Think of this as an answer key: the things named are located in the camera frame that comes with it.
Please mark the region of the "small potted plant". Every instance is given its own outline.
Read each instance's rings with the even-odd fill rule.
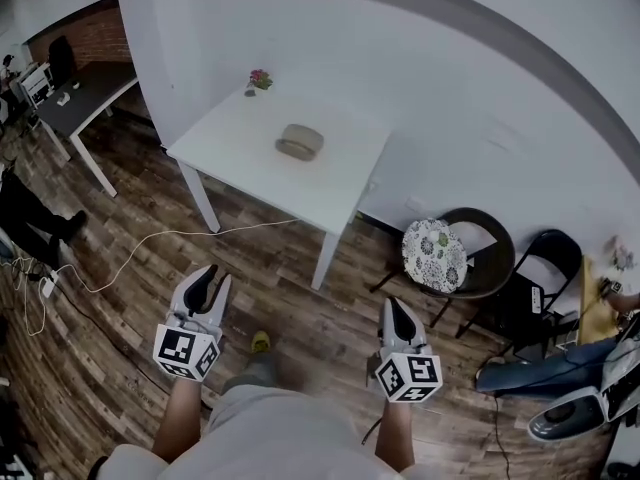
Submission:
[[[249,83],[247,89],[244,91],[245,96],[255,96],[256,89],[266,91],[273,85],[273,80],[269,76],[269,73],[262,69],[254,69],[249,75]]]

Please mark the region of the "wooden floor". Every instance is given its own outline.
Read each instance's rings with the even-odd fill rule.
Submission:
[[[18,156],[19,176],[52,210],[67,217],[87,212],[88,225],[71,248],[63,245],[62,254],[91,287],[106,284],[150,233],[206,230],[176,163],[151,130],[99,118],[82,138],[118,190],[115,199],[101,191],[77,154],[63,164],[41,130],[24,139],[10,131],[0,152]],[[214,180],[205,185],[224,229],[287,218]],[[365,390],[364,370],[377,348],[377,316],[385,296],[401,297],[425,323],[441,301],[401,278],[370,294],[367,287],[384,275],[393,256],[393,242],[358,219],[346,230],[322,290],[315,292],[309,283],[321,242],[321,233],[303,223],[219,238],[153,238],[118,281],[98,294],[84,291],[67,269],[62,288],[84,315],[56,292],[47,301],[44,332],[34,337],[25,329],[23,292],[13,290],[5,269],[0,296],[10,327],[0,370],[11,379],[11,394],[38,444],[29,455],[39,470],[63,479],[86,478],[93,462],[116,444],[151,444],[171,383],[151,359],[156,325],[174,286],[210,263],[230,272],[234,287],[223,322],[224,353],[205,383],[205,404],[216,403],[223,383],[243,368],[251,335],[266,328],[276,338],[283,384],[342,404],[364,434],[383,406],[381,396]],[[26,313],[29,327],[37,329],[41,306],[33,283]],[[445,378],[437,395],[414,408],[416,458],[441,478],[506,478],[494,434],[494,399],[473,389],[478,366],[503,342],[477,329],[455,340],[464,319],[464,308],[454,307],[435,330],[427,328]],[[500,440],[511,478],[596,477],[608,429],[541,445],[526,433],[528,419],[541,405],[520,399],[499,403]],[[207,413],[203,407],[203,418]],[[375,434],[369,445],[374,442]]]

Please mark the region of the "black and white marker cube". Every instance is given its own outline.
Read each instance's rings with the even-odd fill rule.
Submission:
[[[442,387],[438,356],[393,352],[376,370],[390,402],[423,402]]]
[[[211,334],[158,325],[153,360],[170,375],[202,382],[219,355]]]

